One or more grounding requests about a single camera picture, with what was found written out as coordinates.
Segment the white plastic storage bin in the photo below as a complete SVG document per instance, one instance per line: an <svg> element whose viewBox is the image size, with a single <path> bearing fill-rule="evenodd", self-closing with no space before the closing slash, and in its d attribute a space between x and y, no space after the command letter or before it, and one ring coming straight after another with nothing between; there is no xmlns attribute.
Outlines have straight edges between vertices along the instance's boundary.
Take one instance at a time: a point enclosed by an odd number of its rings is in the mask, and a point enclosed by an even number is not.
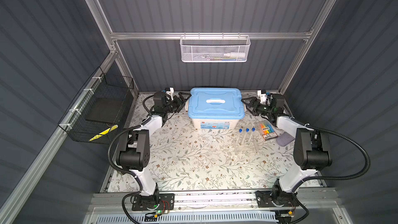
<svg viewBox="0 0 398 224"><path fill-rule="evenodd" d="M232 130L239 123L239 119L194 119L192 123L196 129Z"/></svg>

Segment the blue plastic bin lid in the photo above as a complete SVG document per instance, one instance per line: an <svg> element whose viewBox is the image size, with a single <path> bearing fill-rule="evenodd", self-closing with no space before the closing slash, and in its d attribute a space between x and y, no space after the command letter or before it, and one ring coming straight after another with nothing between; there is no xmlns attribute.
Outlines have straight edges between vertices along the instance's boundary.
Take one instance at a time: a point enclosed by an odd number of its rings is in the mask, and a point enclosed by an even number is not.
<svg viewBox="0 0 398 224"><path fill-rule="evenodd" d="M236 88L193 88L188 103L192 119L240 120L245 116L241 91Z"/></svg>

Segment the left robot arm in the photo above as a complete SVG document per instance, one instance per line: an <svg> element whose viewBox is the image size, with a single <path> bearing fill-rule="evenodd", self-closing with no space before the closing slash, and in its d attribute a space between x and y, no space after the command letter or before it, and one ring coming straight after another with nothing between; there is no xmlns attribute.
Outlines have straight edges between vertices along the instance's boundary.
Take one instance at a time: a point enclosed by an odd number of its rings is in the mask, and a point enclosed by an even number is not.
<svg viewBox="0 0 398 224"><path fill-rule="evenodd" d="M122 130L111 141L107 159L110 166L132 176L138 184L135 195L146 201L159 202L159 188L146 169L150 160L150 137L169 120L169 114L179 113L190 93L179 92L174 96L171 88L158 91L143 100L147 118L134 127Z"/></svg>

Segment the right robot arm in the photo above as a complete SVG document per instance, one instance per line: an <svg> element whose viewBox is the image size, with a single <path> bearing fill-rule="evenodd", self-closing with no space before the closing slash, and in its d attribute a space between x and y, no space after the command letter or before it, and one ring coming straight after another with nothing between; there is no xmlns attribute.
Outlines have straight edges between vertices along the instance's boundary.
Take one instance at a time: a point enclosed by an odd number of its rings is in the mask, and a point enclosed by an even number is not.
<svg viewBox="0 0 398 224"><path fill-rule="evenodd" d="M254 116L261 116L274 127L294 138L294 164L288 172L273 185L270 199L282 206L296 197L296 190L309 180L351 180L363 176L371 166L371 160L365 149L353 139L335 131L303 124L288 114L285 98L281 94L260 93L259 97L243 98L242 103ZM364 157L363 168L346 176L316 176L316 173L331 166L331 146L329 135L339 137L355 146Z"/></svg>

